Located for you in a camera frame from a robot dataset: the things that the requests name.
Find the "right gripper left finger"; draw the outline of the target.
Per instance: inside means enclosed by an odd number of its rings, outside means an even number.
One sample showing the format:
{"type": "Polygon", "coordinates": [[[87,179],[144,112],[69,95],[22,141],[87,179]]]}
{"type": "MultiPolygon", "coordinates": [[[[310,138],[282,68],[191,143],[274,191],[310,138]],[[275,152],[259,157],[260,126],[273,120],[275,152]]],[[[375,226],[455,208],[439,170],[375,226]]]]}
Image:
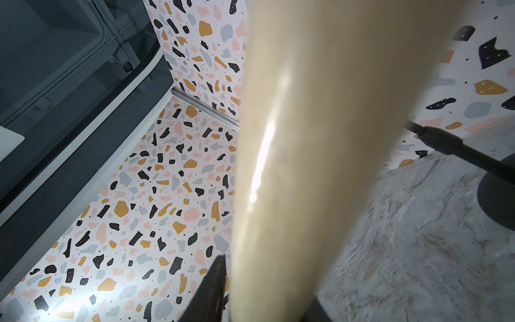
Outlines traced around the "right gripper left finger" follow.
{"type": "Polygon", "coordinates": [[[226,257],[217,256],[179,321],[222,321],[226,275],[226,257]]]}

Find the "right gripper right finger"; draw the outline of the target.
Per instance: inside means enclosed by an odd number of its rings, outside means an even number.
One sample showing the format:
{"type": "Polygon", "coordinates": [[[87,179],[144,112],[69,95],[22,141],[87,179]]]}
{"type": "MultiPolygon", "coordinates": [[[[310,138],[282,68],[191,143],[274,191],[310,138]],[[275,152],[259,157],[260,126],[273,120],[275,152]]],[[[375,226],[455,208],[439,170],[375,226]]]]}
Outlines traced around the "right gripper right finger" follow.
{"type": "Polygon", "coordinates": [[[314,297],[301,322],[331,322],[319,300],[314,297]]]}

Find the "wooden handle claw hammer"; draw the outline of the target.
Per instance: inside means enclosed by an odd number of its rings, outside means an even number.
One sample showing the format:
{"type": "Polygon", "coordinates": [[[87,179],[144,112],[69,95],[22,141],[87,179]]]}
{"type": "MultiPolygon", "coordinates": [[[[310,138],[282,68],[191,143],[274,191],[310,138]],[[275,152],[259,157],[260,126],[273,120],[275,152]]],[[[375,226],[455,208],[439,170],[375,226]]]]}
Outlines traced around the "wooden handle claw hammer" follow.
{"type": "Polygon", "coordinates": [[[298,321],[363,211],[465,1],[253,1],[232,321],[298,321]]]}

